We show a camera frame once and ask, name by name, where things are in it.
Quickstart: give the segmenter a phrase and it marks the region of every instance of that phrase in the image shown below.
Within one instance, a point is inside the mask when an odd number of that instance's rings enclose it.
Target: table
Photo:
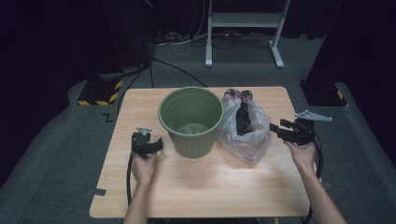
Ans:
[[[229,88],[209,88],[220,97]],[[251,90],[253,99],[272,118],[294,119],[294,110],[283,87],[235,87]],[[151,142],[163,139],[157,173],[149,195],[148,217],[302,217],[309,208],[303,182],[289,149],[271,133],[263,158],[248,165],[221,147],[218,141],[200,159],[176,153],[158,120],[158,105],[174,89],[135,89],[125,94],[119,118],[94,195],[92,217],[124,217],[127,211],[126,172],[131,135],[136,127],[151,128]],[[132,177],[132,192],[135,188]]]
[[[211,67],[212,60],[212,27],[267,27],[276,28],[274,40],[268,42],[273,53],[277,68],[285,67],[280,57],[277,43],[282,33],[283,24],[288,13],[290,0],[285,0],[283,9],[279,13],[240,13],[240,12],[213,12],[212,1],[209,0],[207,12],[207,40],[205,66]]]

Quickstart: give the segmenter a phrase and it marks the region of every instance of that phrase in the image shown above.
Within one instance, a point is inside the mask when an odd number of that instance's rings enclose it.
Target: forearm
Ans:
[[[313,170],[300,170],[306,194],[311,202],[315,220],[320,223],[346,223],[326,190],[321,186]]]
[[[146,224],[148,202],[149,184],[138,183],[123,223]]]

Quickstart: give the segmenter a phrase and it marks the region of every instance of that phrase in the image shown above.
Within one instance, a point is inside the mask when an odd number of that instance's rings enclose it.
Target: green bucket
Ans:
[[[212,91],[185,87],[170,92],[158,109],[178,154],[197,159],[209,153],[223,118],[223,105]]]

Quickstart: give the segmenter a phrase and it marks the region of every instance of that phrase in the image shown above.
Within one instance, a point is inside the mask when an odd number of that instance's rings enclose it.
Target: tabletop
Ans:
[[[209,88],[220,98],[230,87]],[[250,90],[253,100],[279,125],[294,120],[294,109],[283,87],[233,87]],[[92,217],[124,217],[128,209],[126,173],[131,135],[136,127],[152,129],[151,142],[163,139],[156,175],[148,199],[148,217],[302,217],[309,201],[303,182],[283,141],[271,133],[262,159],[249,165],[240,161],[216,140],[211,151],[199,159],[178,155],[158,120],[158,106],[175,89],[131,89],[125,94],[111,138]],[[136,181],[131,178],[131,191]]]

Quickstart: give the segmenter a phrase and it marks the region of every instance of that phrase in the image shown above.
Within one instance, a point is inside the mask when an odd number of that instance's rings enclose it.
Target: plastic bag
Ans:
[[[248,164],[257,163],[270,144],[269,126],[271,118],[253,100],[244,98],[251,124],[251,132],[239,135],[236,128],[236,114],[241,108],[240,92],[229,89],[224,93],[223,120],[216,134],[221,145],[235,157]]]

